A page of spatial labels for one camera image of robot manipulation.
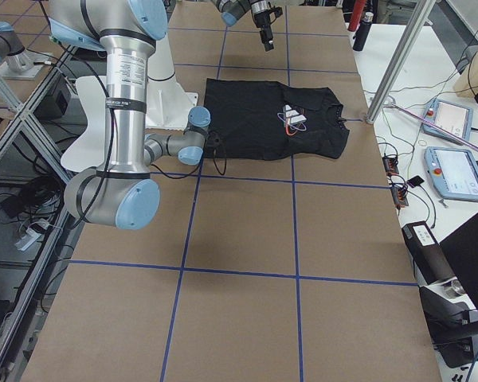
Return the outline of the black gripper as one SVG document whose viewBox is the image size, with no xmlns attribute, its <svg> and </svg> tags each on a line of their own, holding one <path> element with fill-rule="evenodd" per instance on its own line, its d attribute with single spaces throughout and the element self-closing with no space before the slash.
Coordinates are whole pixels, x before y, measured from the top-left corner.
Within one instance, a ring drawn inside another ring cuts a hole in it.
<svg viewBox="0 0 478 382">
<path fill-rule="evenodd" d="M 259 33 L 264 50 L 273 50 L 274 41 L 271 25 L 282 16 L 282 8 L 274 6 L 268 0 L 253 0 L 251 1 L 251 13 L 256 27 L 260 29 Z"/>
</svg>

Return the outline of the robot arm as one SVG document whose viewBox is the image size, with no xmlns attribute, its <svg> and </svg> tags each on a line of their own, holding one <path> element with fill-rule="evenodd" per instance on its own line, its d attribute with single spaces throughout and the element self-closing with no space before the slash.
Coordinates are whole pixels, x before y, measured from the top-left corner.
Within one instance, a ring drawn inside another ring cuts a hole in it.
<svg viewBox="0 0 478 382">
<path fill-rule="evenodd" d="M 202 161 L 210 112 L 193 107 L 180 136 L 146 134 L 148 60 L 167 35 L 161 1 L 53 1 L 52 35 L 58 41 L 107 53 L 104 161 L 77 174 L 65 188 L 65 207 L 78 222 L 136 230 L 155 216 L 159 186 L 149 165 L 175 156 Z"/>
<path fill-rule="evenodd" d="M 265 0 L 215 0 L 212 1 L 228 26 L 234 26 L 244 15 L 251 13 L 255 26 L 259 29 L 261 42 L 266 52 L 274 49 L 271 25 L 283 15 L 280 6 Z"/>
</svg>

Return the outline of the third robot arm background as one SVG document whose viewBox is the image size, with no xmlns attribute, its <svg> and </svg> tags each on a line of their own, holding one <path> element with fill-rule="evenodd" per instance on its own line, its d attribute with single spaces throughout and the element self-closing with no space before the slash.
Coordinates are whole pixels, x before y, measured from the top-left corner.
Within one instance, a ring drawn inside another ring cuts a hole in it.
<svg viewBox="0 0 478 382">
<path fill-rule="evenodd" d="M 0 76 L 8 80 L 34 80 L 41 71 L 11 24 L 0 21 Z"/>
</svg>

